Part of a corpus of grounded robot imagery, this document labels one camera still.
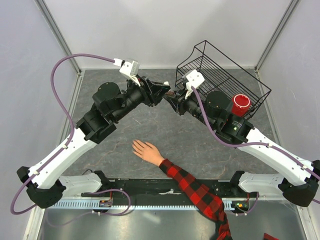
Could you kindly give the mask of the glitter red nail polish bottle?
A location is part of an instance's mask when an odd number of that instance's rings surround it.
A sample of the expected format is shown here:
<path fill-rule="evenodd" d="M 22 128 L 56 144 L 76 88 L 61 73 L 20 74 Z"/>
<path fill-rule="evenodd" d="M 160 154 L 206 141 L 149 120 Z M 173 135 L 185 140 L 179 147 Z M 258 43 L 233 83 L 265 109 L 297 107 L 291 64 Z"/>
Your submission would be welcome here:
<path fill-rule="evenodd" d="M 174 97 L 175 96 L 175 92 L 170 90 L 166 93 L 167 96 L 170 96 L 170 97 Z"/>

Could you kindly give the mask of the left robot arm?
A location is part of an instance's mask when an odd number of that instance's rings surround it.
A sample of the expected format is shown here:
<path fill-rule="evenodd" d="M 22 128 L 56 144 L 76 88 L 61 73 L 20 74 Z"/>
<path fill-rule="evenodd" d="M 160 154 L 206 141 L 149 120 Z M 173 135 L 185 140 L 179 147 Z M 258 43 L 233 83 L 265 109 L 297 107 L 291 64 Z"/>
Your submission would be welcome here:
<path fill-rule="evenodd" d="M 64 176 L 63 172 L 112 134 L 116 124 L 139 104 L 154 107 L 171 89 L 168 82 L 154 82 L 145 76 L 137 80 L 128 80 L 126 90 L 114 82 L 99 86 L 92 96 L 91 109 L 76 123 L 70 135 L 38 164 L 17 170 L 20 180 L 26 183 L 27 195 L 36 206 L 46 209 L 62 198 L 94 193 L 104 197 L 109 193 L 110 181 L 100 170 L 78 176 Z"/>

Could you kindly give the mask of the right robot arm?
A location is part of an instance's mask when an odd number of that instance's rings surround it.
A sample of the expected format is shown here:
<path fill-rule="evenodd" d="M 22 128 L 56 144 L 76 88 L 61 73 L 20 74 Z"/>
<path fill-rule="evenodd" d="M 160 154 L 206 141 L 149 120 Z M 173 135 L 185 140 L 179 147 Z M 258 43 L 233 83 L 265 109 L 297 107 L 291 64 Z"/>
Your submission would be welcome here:
<path fill-rule="evenodd" d="M 315 200 L 320 183 L 319 160 L 302 159 L 285 150 L 243 117 L 231 112 L 233 102 L 221 91 L 212 91 L 202 100 L 197 91 L 167 93 L 165 100 L 179 114 L 190 113 L 204 123 L 221 144 L 248 153 L 273 168 L 276 174 L 234 173 L 229 191 L 235 197 L 245 192 L 266 196 L 283 196 L 300 207 Z"/>

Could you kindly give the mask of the red plaid sleeve forearm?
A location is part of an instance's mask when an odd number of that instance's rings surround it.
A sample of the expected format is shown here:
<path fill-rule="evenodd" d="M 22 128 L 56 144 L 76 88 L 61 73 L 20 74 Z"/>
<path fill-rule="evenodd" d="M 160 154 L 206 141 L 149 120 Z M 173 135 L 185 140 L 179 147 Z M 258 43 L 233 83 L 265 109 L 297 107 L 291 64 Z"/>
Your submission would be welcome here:
<path fill-rule="evenodd" d="M 192 174 L 164 159 L 159 168 L 172 178 L 197 209 L 215 223 L 215 240 L 231 240 L 231 230 L 222 199 Z"/>

